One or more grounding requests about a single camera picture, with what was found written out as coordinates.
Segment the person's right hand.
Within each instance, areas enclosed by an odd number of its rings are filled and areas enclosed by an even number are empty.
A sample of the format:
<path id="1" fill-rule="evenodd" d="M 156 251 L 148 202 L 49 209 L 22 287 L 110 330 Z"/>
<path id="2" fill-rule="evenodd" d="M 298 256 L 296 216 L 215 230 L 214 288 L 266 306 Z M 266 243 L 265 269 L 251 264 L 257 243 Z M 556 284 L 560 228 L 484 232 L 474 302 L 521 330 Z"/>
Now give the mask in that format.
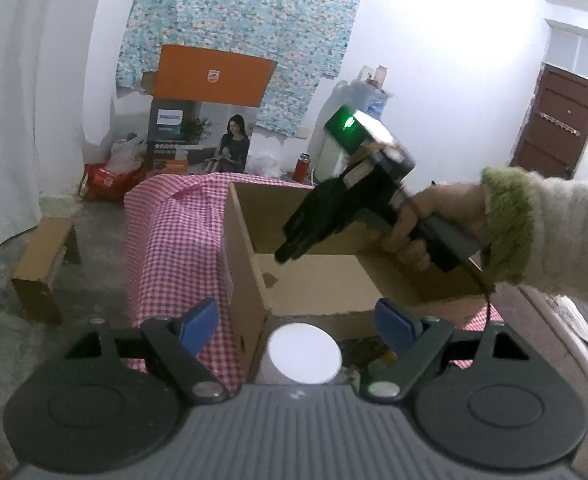
<path id="1" fill-rule="evenodd" d="M 391 233 L 384 240 L 384 249 L 401 263 L 425 270 L 431 264 L 425 240 L 411 240 L 410 232 L 417 220 L 439 214 L 454 222 L 460 230 L 484 248 L 487 245 L 485 187 L 481 184 L 439 184 L 425 188 L 403 205 Z"/>

